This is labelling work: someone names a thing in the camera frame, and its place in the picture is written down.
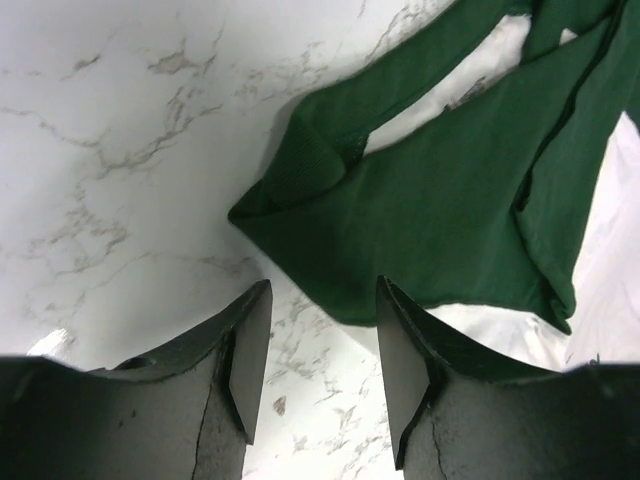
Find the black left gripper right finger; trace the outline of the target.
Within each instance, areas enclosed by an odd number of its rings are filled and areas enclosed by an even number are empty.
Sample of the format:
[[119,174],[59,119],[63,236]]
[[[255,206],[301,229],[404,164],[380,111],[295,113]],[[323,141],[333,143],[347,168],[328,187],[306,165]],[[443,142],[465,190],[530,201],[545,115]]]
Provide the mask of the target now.
[[407,479],[635,479],[639,368],[553,372],[420,308],[386,277],[377,333],[395,467]]

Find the cream green Charlie Brown shirt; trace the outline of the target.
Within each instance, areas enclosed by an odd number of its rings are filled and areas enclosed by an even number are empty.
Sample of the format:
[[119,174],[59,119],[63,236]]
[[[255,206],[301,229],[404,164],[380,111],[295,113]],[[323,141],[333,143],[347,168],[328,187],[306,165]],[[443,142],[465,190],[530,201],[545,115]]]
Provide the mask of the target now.
[[228,218],[343,324],[383,276],[519,360],[637,362],[638,3],[451,3],[304,97]]

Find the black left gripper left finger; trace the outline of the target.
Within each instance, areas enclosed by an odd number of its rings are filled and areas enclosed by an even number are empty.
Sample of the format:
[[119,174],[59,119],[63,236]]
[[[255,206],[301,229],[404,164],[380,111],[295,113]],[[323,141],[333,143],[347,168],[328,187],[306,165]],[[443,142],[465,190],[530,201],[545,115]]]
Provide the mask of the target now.
[[1,361],[5,479],[238,479],[255,438],[272,289],[113,369]]

